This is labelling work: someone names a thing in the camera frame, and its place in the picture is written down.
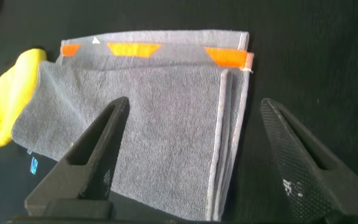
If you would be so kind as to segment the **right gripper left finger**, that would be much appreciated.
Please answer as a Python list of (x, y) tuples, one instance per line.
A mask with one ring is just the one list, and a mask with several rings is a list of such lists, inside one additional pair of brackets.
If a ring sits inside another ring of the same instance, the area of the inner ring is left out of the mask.
[(126, 97), (110, 102), (25, 200), (32, 217), (110, 217), (112, 177), (129, 116)]

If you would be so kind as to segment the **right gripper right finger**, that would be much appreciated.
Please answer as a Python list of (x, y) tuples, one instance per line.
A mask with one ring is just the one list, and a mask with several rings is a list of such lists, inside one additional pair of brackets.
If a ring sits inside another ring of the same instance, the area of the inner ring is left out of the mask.
[(293, 221), (358, 223), (358, 176), (281, 103), (260, 112)]

